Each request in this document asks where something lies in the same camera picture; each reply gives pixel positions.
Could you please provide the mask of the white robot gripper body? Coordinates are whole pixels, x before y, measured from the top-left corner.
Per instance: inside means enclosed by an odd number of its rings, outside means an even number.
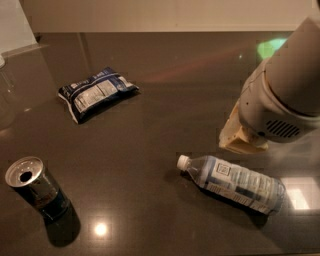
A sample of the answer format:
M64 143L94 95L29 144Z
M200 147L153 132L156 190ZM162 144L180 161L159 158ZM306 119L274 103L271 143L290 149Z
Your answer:
M263 60L246 80L239 98L240 123L258 137L291 143L320 128L320 118L306 116L280 101L267 82Z

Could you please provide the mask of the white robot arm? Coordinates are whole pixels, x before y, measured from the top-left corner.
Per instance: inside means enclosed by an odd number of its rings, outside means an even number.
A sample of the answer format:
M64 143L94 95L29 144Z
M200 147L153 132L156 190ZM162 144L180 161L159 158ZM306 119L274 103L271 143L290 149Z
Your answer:
M243 85L219 146L255 154L320 128L320 16L307 17Z

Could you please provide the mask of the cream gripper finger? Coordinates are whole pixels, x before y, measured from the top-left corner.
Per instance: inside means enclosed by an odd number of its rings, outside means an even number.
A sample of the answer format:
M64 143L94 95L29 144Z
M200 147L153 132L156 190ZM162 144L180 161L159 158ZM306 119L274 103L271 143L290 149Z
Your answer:
M238 119L228 119L219 135L219 147L238 154L256 154L268 149L268 142L243 127Z
M228 123L233 128L236 128L240 125L238 110L239 110L239 104L236 103L228 118Z

